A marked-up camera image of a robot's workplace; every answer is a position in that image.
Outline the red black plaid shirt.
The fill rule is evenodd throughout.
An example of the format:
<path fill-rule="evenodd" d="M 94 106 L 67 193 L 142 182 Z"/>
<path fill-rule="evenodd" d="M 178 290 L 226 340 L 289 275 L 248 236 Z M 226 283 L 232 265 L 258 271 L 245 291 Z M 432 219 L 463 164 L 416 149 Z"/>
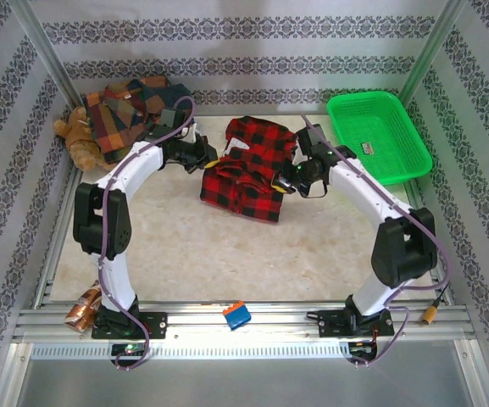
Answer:
<path fill-rule="evenodd" d="M 243 116 L 229 122 L 225 139 L 220 162 L 204 169 L 200 199 L 237 215 L 278 222 L 284 193 L 270 183 L 283 161 L 293 159 L 296 134 L 273 121 Z"/>

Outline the green plastic basket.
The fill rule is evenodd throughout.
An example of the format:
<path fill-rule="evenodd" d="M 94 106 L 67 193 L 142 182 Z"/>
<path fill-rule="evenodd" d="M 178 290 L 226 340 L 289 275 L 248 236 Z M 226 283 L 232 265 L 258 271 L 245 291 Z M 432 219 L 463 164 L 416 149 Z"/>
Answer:
<path fill-rule="evenodd" d="M 326 104 L 336 139 L 349 147 L 382 185 L 394 185 L 427 175 L 431 154 L 397 96 L 386 91 L 337 95 Z M 364 155 L 370 142 L 373 155 Z"/>

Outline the folded multicolour plaid shirt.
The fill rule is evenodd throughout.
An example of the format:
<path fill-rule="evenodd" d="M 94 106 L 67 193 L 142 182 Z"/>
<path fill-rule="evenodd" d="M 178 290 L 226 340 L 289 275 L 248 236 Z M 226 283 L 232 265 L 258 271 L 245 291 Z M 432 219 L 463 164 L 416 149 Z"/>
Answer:
<path fill-rule="evenodd" d="M 171 84 L 165 75 L 155 75 L 106 86 L 83 98 L 92 138 L 107 164 L 116 164 L 144 133 L 159 125 L 164 109 L 191 113 L 191 103 L 180 98 L 191 95 L 182 84 Z"/>

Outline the brown teddy bear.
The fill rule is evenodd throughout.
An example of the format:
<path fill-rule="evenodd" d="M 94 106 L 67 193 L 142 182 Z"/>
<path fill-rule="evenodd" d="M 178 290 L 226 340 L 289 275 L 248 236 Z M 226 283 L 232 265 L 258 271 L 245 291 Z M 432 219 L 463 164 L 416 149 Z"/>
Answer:
<path fill-rule="evenodd" d="M 116 166 L 105 160 L 94 140 L 84 107 L 75 108 L 67 121 L 56 120 L 53 129 L 57 136 L 64 139 L 69 156 L 79 170 L 90 171 L 100 167 L 111 171 Z"/>

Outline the blue orange toy block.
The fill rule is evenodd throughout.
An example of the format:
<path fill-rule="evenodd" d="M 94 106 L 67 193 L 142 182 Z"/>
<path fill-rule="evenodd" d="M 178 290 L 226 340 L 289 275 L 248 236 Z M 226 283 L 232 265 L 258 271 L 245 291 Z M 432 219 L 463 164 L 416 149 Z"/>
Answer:
<path fill-rule="evenodd" d="M 252 315 L 243 301 L 234 303 L 230 307 L 224 309 L 222 315 L 225 317 L 227 326 L 232 331 L 246 325 L 252 319 Z"/>

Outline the perforated metal strip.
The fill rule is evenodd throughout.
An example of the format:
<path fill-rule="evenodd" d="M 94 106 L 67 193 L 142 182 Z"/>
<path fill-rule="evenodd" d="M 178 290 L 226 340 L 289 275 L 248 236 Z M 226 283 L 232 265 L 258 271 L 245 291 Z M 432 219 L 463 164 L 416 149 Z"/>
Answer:
<path fill-rule="evenodd" d="M 36 344 L 31 350 L 33 360 L 113 360 L 113 344 Z M 140 357 L 122 356 L 135 361 Z M 267 343 L 242 346 L 183 346 L 152 343 L 148 357 L 152 360 L 282 360 L 282 359 L 348 359 L 345 343 Z"/>

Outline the small circuit board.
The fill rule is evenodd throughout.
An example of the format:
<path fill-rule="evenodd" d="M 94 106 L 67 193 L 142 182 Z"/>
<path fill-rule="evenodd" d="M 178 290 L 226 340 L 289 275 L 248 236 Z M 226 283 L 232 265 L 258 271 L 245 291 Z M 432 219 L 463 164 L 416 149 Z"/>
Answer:
<path fill-rule="evenodd" d="M 145 352 L 144 343 L 116 343 L 111 347 L 111 355 L 140 357 Z"/>
<path fill-rule="evenodd" d="M 362 357 L 364 354 L 377 354 L 376 341 L 350 342 L 348 347 L 351 354 L 356 354 L 359 357 Z"/>

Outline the copper foil packet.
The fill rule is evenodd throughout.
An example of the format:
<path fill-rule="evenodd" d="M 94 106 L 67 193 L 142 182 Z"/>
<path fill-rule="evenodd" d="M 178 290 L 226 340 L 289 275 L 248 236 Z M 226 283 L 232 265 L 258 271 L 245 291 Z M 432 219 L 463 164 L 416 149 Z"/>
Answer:
<path fill-rule="evenodd" d="M 64 318 L 64 324 L 78 332 L 84 332 L 94 320 L 102 299 L 99 281 L 95 281 L 75 302 Z"/>

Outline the yellow cylinder plug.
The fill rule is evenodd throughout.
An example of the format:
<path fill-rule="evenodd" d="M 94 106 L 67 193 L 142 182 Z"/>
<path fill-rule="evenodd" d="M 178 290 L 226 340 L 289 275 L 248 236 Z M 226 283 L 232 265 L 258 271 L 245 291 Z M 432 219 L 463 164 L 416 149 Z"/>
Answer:
<path fill-rule="evenodd" d="M 442 301 L 442 296 L 447 289 L 447 285 L 440 291 L 440 293 L 436 296 L 435 300 L 431 303 L 431 305 L 426 309 L 425 313 L 421 317 L 421 323 L 425 326 L 430 325 L 434 319 L 436 318 L 436 314 L 438 311 L 438 307 L 440 302 Z"/>

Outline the aluminium rail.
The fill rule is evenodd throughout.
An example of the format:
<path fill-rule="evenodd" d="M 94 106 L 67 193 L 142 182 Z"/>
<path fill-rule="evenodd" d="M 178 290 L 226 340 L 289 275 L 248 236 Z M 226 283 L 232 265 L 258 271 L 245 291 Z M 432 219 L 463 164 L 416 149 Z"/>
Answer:
<path fill-rule="evenodd" d="M 400 331 L 401 340 L 458 340 L 475 339 L 476 329 L 464 305 L 444 305 L 437 311 L 435 320 L 428 326 L 421 317 L 429 306 L 427 301 L 397 301 L 392 307 L 392 324 Z M 89 332 L 79 333 L 67 327 L 63 318 L 70 305 L 44 304 L 38 309 L 23 309 L 11 336 L 12 343 L 90 343 Z M 319 340 L 319 326 L 307 313 L 317 310 L 340 309 L 340 302 L 251 302 L 247 308 L 252 315 L 244 327 L 232 331 L 222 315 L 225 304 L 152 303 L 142 309 L 165 312 L 169 343 L 201 341 L 218 342 L 236 335 L 238 342 L 313 342 Z"/>

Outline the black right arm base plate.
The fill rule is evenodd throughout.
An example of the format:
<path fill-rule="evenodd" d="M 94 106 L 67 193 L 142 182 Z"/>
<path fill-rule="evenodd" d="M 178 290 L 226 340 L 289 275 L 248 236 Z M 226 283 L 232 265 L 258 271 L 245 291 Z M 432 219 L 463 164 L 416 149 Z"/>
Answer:
<path fill-rule="evenodd" d="M 374 315 L 362 316 L 350 309 L 322 310 L 317 315 L 321 337 L 392 337 L 391 313 L 384 309 Z"/>

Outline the aluminium frame post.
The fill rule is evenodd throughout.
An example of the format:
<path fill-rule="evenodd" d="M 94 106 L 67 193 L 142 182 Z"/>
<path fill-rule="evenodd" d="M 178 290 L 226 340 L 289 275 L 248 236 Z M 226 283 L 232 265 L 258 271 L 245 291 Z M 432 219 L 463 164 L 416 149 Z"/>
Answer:
<path fill-rule="evenodd" d="M 413 68 L 404 82 L 398 98 L 404 107 L 409 106 L 414 94 L 425 77 L 427 70 L 440 50 L 442 44 L 451 32 L 461 10 L 468 0 L 446 0 L 436 23 L 431 28 L 425 45 L 421 48 L 418 58 L 415 60 Z"/>
<path fill-rule="evenodd" d="M 77 92 L 41 21 L 37 18 L 30 0 L 7 0 L 7 2 L 66 103 L 73 108 L 82 105 L 81 95 Z"/>

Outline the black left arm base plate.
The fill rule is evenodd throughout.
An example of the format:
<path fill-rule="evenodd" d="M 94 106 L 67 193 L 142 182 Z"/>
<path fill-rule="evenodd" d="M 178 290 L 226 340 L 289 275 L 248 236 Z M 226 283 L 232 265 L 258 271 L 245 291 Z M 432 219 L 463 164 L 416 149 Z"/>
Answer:
<path fill-rule="evenodd" d="M 167 314 L 162 312 L 141 312 L 138 320 L 144 325 L 150 339 L 165 339 Z M 142 329 L 124 315 L 123 324 L 110 321 L 98 314 L 92 328 L 93 339 L 107 340 L 142 340 L 145 334 Z"/>

